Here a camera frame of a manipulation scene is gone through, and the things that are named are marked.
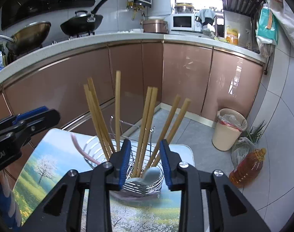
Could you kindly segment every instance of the metal bolt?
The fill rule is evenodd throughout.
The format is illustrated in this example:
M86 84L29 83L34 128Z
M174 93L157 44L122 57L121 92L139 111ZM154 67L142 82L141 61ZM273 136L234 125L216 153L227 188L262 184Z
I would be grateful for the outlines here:
M112 165L109 161L103 163L104 168L110 168Z
M77 171L71 169L70 171L68 171L68 175L71 176L71 177L73 177L73 176L77 175Z
M221 177L224 174L221 170L215 170L213 173L216 177Z
M189 164L185 161L179 162L179 167L187 168L188 166L189 166Z
M6 135L6 137L8 138L8 137L10 137L10 136L12 136L13 135L13 132L9 132L7 135Z

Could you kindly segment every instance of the oil bottle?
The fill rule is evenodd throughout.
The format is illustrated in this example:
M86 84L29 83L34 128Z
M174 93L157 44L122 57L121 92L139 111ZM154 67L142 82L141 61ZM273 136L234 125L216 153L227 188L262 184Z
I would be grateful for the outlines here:
M257 177L263 167L266 149L255 149L240 162L236 170L229 174L229 180L236 186L242 187Z

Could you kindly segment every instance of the white microwave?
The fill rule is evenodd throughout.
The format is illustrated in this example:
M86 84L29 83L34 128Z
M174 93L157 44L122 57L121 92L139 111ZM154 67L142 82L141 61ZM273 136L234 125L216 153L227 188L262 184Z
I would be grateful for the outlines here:
M196 13L172 14L171 31L202 32L202 24L195 20L196 17Z

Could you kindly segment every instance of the printed tree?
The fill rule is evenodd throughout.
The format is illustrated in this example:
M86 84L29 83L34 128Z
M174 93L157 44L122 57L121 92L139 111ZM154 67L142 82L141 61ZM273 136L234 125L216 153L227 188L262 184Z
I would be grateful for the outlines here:
M54 178L54 171L56 169L56 160L51 156L42 156L36 161L36 164L34 165L35 171L39 173L40 180L38 183L40 184L43 177L46 177L48 179Z

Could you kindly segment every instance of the wok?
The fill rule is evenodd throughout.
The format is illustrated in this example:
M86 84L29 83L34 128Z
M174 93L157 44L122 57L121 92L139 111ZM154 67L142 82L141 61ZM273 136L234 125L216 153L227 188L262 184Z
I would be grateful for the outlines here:
M20 55L39 47L46 39L50 27L51 23L47 21L33 22L11 37L0 35L0 40L7 41L9 52Z
M87 14L86 10L76 11L75 17L70 18L66 22L60 25L61 30L68 36L75 36L78 34L92 32L97 29L103 19L102 15L96 15L99 8L108 0L101 0L95 8L91 11L91 14Z

